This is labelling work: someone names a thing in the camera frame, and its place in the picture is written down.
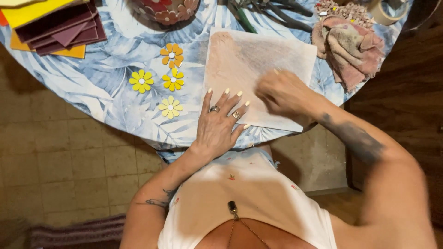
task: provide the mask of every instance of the necklace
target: necklace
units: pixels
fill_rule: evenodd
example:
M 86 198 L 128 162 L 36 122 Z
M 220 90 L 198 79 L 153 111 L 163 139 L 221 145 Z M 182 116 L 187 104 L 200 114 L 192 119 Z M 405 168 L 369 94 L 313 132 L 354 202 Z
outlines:
M 232 231 L 234 231 L 234 224 L 236 221 L 241 221 L 261 242 L 263 242 L 263 244 L 267 248 L 271 249 L 268 244 L 266 244 L 254 231 L 252 231 L 252 229 L 245 222 L 243 222 L 241 220 L 241 218 L 238 217 L 237 206 L 235 205 L 235 201 L 228 202 L 228 208 L 229 208 L 229 212 L 234 216 L 234 221 L 232 222 L 231 234 L 229 235 L 228 249 L 229 249 L 229 246 L 231 245 Z

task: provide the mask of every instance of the hand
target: hand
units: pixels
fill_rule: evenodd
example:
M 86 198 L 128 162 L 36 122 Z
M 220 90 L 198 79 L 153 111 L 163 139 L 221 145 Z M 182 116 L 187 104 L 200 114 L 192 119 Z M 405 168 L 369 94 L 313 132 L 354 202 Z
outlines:
M 229 115 L 230 110 L 241 100 L 242 92 L 229 98 L 229 88 L 222 94 L 215 104 L 220 108 L 219 112 L 209 112 L 212 90 L 206 93 L 203 100 L 202 113 L 198 119 L 197 139 L 192 143 L 189 150 L 194 154 L 206 159 L 209 163 L 214 158 L 223 155 L 236 143 L 240 134 L 250 125 L 241 124 L 232 131 L 237 119 Z M 249 101 L 236 111 L 243 116 L 249 107 Z
M 267 106 L 269 113 L 293 118 L 309 115 L 310 108 L 320 96 L 297 75 L 287 70 L 270 70 L 258 80 L 256 95 Z

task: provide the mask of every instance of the ring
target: ring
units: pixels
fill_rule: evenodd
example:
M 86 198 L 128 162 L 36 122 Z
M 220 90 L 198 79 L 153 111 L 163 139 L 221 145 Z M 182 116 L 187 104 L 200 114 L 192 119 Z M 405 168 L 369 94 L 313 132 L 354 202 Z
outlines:
M 211 109 L 209 109 L 209 112 L 212 112 L 212 111 L 219 112 L 220 111 L 220 107 L 218 107 L 216 105 L 213 105 L 213 106 L 211 106 Z
M 234 116 L 234 118 L 236 118 L 237 120 L 239 120 L 240 119 L 240 113 L 239 112 L 234 112 L 234 113 L 232 113 L 232 116 Z

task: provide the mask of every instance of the tape roll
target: tape roll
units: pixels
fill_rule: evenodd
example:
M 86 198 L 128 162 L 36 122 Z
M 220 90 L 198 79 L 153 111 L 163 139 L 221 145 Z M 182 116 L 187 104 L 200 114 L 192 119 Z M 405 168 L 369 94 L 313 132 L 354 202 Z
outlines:
M 403 0 L 397 0 L 396 3 L 399 8 L 397 10 L 403 11 L 397 16 L 390 16 L 388 15 L 382 6 L 382 0 L 374 0 L 371 2 L 371 4 L 368 7 L 368 11 L 371 13 L 371 15 L 374 17 L 374 20 L 381 25 L 391 25 L 394 24 L 396 21 L 402 19 L 409 10 L 409 2 L 405 2 Z

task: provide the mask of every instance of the tile floor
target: tile floor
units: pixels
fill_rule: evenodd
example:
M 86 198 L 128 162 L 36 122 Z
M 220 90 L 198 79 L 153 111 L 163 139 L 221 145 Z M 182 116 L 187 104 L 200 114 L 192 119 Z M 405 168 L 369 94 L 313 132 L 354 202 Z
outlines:
M 0 220 L 55 226 L 123 213 L 160 158 L 47 90 L 0 46 Z M 340 141 L 323 127 L 272 143 L 305 191 L 345 187 Z

